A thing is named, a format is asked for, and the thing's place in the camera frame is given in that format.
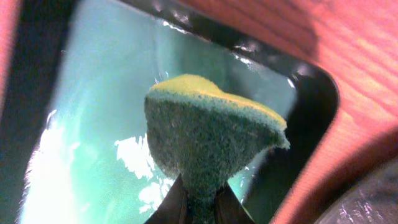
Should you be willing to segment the green yellow sponge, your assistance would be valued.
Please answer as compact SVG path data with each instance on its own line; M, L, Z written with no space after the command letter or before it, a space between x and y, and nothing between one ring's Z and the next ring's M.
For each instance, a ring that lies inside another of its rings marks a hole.
M153 85L144 98L150 154L180 177L194 223L214 223L216 192L260 152L288 149L286 121L256 101L184 74Z

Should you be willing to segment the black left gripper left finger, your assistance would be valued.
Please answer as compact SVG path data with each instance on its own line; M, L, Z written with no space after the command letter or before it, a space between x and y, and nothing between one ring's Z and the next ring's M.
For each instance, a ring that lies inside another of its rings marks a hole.
M181 175L177 177L158 209L145 224L189 224L188 194Z

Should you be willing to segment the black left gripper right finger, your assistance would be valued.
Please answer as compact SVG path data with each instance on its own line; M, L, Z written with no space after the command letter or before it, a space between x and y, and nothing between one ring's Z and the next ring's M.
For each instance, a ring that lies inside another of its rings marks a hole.
M216 224L254 224L228 183L216 193L214 213Z

